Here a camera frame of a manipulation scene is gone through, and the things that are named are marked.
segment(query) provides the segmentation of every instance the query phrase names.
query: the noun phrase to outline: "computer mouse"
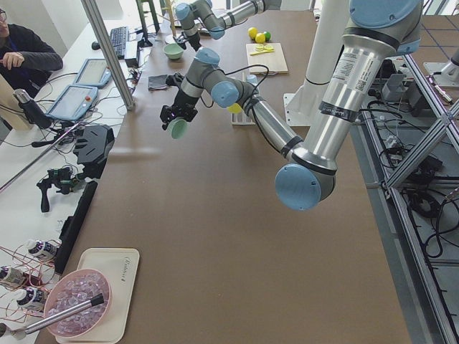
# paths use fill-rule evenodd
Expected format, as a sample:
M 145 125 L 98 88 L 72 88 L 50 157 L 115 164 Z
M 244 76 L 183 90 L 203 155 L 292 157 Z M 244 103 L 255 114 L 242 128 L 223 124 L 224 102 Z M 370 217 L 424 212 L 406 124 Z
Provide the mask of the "computer mouse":
M 94 41 L 94 42 L 91 44 L 91 48 L 93 48 L 93 50 L 98 50 L 98 49 L 100 49 L 100 44 L 99 44 L 99 42 Z

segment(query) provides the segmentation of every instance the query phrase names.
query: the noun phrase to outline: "yellow ball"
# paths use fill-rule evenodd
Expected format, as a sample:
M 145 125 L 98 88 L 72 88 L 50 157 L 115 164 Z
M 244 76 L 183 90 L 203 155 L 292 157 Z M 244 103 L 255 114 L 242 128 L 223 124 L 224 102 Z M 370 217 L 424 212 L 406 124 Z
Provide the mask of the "yellow ball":
M 248 33 L 249 33 L 250 39 L 255 39 L 255 36 L 257 36 L 258 30 L 256 27 L 251 27 L 249 28 Z
M 266 42 L 265 34 L 262 34 L 262 33 L 257 34 L 257 36 L 255 36 L 255 41 L 257 43 L 265 43 Z

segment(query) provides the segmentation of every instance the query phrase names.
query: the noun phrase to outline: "beige tray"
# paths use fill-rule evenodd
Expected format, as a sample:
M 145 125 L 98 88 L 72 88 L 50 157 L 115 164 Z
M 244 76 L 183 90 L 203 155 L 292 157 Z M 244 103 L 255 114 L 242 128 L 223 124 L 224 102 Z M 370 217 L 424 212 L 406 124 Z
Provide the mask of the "beige tray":
M 140 254 L 136 249 L 87 249 L 77 269 L 102 272 L 112 288 L 112 303 L 105 317 L 90 332 L 76 339 L 56 337 L 58 343 L 115 344 L 124 335 Z

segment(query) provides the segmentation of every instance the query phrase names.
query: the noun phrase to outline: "pink bowl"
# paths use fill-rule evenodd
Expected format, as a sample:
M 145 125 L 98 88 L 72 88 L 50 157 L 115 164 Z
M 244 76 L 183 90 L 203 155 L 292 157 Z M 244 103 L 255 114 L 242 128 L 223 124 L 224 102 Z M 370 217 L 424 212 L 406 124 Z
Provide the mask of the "pink bowl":
M 47 327 L 57 337 L 78 338 L 91 331 L 104 317 L 111 303 L 111 288 L 105 276 L 95 269 L 81 269 L 63 277 L 50 292 L 44 317 L 62 312 L 75 304 L 103 293 L 105 302 L 88 308 Z

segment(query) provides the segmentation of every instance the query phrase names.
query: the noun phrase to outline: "black jacket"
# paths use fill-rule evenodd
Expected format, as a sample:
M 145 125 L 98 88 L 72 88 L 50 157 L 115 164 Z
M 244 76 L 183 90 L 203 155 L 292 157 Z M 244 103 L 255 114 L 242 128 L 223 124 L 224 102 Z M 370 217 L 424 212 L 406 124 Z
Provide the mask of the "black jacket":
M 31 97 L 45 84 L 52 70 L 60 70 L 62 59 L 48 44 L 44 43 L 32 30 L 15 24 L 8 24 L 9 37 L 0 48 L 0 57 L 6 52 L 20 52 L 24 56 L 21 67 L 11 70 L 0 64 L 0 74 L 16 90 L 22 88 Z

